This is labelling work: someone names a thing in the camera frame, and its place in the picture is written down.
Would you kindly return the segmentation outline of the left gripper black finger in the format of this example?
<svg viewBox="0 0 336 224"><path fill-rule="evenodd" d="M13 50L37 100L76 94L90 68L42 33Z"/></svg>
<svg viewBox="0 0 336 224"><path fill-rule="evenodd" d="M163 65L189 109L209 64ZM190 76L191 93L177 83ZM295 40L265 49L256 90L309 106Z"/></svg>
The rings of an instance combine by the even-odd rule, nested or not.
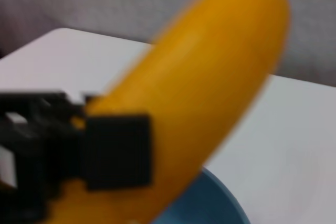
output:
<svg viewBox="0 0 336 224"><path fill-rule="evenodd" d="M153 180L152 152L148 115L88 116L71 153L71 174L88 190L148 186Z"/></svg>

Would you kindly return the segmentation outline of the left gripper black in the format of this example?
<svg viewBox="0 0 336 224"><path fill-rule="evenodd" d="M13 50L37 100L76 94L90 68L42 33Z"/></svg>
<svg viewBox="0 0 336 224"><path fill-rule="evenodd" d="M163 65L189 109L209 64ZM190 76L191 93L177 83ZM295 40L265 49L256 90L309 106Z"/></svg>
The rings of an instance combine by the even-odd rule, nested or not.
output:
<svg viewBox="0 0 336 224"><path fill-rule="evenodd" d="M83 131L72 123L84 115L64 92L1 93L1 223L45 220L61 184L85 178Z"/></svg>

